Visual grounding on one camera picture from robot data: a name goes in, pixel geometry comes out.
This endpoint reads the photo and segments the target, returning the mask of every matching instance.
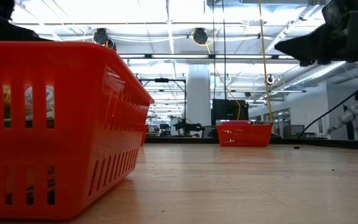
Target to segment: ceiling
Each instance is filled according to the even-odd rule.
[[[275,43],[308,34],[324,22],[321,15],[324,1],[263,2],[264,38],[260,36],[258,0],[17,0],[12,19],[17,26],[32,29],[43,38],[56,41],[89,42],[97,28],[107,28],[109,37],[114,40],[123,58],[126,54],[259,56],[263,52],[262,40],[265,53],[276,55],[281,53],[274,49]],[[191,38],[198,27],[205,29],[208,47],[197,45]],[[189,64],[206,63],[211,72],[211,89],[216,77],[216,89],[224,89],[222,78],[217,73],[224,74],[225,71],[226,88],[264,88],[262,60],[227,60],[226,66],[218,61],[217,72],[214,72],[213,60],[200,62],[168,58],[127,59],[126,62],[140,78],[172,79],[186,79]],[[294,60],[267,60],[266,69],[276,80],[282,80],[277,84],[282,86],[311,68],[300,68]],[[183,98],[180,87],[174,83],[168,86],[150,82],[146,88],[166,90],[151,91],[155,99]],[[260,93],[253,94],[250,99],[259,100],[261,95],[263,99]],[[244,93],[233,93],[233,96],[245,99]],[[216,93],[215,97],[223,97],[223,94]],[[174,109],[183,110],[183,107],[174,103]]]

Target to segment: white ceiling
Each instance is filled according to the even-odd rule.
[[[269,2],[272,4],[262,5],[266,54],[280,54],[272,47],[278,36],[287,39],[305,35],[324,22],[321,6],[308,6],[307,0],[290,1],[293,2],[291,4],[282,4],[288,2],[284,0]],[[300,16],[303,16],[303,21],[298,20]],[[262,53],[262,39],[258,38],[260,14],[257,4],[230,6],[223,13],[221,5],[212,10],[205,6],[204,0],[17,0],[12,18],[16,25],[32,29],[51,40],[91,41],[93,32],[105,27],[120,54]],[[205,28],[211,43],[209,50],[193,42],[191,33],[197,27]],[[186,62],[174,63],[171,60],[150,66],[147,65],[149,59],[129,61],[130,69],[141,78],[181,79],[186,78],[188,72]],[[217,63],[216,68],[219,73],[225,71],[223,63]],[[293,63],[267,64],[267,73],[283,79],[296,73],[297,69]],[[213,79],[212,65],[210,71]],[[231,88],[262,88],[264,85],[261,78],[264,66],[260,62],[227,63],[226,73],[229,74],[227,82]],[[148,86],[169,90],[163,84],[150,83]],[[219,82],[218,88],[224,88],[222,82]],[[173,97],[169,92],[151,94],[159,99]],[[181,94],[176,92],[175,97],[180,99]],[[244,98],[244,93],[234,93],[234,96]]]

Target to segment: column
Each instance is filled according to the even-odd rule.
[[[211,125],[211,90],[208,65],[189,65],[187,80],[188,123]]]

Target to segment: table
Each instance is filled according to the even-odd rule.
[[[127,179],[64,223],[355,224],[358,150],[146,144]]]

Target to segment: red plastic basket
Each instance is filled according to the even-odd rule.
[[[149,130],[149,125],[145,124],[143,130],[143,136],[142,136],[142,146],[144,145],[144,141],[146,140],[146,135],[148,130]]]
[[[272,125],[219,125],[216,129],[221,146],[266,147]]]
[[[102,196],[134,170],[151,103],[113,50],[0,42],[0,218],[66,219]]]

